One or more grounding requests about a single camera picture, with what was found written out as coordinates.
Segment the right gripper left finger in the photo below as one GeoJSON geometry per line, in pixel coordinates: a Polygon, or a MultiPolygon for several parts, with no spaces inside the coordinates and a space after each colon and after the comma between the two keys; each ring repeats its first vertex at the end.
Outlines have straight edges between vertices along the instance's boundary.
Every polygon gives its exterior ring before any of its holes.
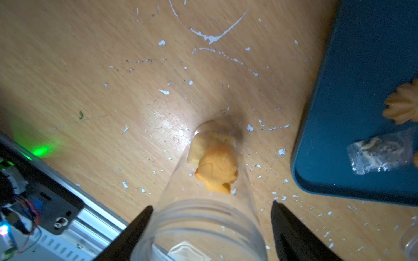
{"type": "Polygon", "coordinates": [[[147,206],[94,261],[128,261],[152,213],[153,207],[147,206]]]}

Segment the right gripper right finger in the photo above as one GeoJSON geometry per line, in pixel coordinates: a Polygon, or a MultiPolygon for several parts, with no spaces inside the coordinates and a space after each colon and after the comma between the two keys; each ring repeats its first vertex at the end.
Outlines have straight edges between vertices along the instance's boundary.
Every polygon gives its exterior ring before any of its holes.
{"type": "Polygon", "coordinates": [[[284,204],[273,202],[271,222],[281,261],[340,261],[284,204]]]}

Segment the clear jar with yellow cookies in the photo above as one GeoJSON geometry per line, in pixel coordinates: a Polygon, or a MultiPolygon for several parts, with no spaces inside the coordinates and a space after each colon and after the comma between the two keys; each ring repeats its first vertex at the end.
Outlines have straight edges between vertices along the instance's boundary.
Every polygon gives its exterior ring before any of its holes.
{"type": "Polygon", "coordinates": [[[231,193],[206,190],[187,163],[192,135],[156,205],[147,235],[176,238],[172,261],[265,261],[267,253],[256,213],[253,190],[247,175],[241,144],[242,131],[232,119],[226,124],[237,139],[234,147],[238,176],[231,193]]]}

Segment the orange fish cookie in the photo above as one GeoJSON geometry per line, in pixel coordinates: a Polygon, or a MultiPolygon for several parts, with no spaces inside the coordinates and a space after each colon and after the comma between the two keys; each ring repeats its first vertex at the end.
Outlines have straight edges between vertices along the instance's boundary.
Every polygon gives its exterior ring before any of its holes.
{"type": "Polygon", "coordinates": [[[222,194],[231,193],[231,183],[238,176],[238,161],[234,147],[216,143],[210,146],[199,161],[195,176],[206,190],[222,194]]]}

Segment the clear jar lid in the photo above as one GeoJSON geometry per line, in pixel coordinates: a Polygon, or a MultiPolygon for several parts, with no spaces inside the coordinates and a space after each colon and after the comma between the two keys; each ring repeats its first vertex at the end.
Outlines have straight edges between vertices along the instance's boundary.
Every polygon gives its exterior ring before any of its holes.
{"type": "Polygon", "coordinates": [[[418,225],[409,228],[399,241],[400,247],[408,261],[418,261],[418,225]]]}

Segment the yellow swirl cookie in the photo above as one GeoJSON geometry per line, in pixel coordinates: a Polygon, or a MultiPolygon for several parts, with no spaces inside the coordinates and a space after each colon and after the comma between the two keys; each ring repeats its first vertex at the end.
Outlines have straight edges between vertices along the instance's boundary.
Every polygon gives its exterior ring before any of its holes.
{"type": "Polygon", "coordinates": [[[397,125],[418,121],[418,80],[401,84],[384,101],[382,116],[397,125]]]}

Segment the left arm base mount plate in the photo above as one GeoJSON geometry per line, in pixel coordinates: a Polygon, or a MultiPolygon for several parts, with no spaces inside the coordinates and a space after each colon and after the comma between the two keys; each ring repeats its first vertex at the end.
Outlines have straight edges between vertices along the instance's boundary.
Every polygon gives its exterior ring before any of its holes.
{"type": "Polygon", "coordinates": [[[61,235],[85,207],[24,153],[1,145],[1,239],[8,261],[39,243],[45,232],[61,235]]]}

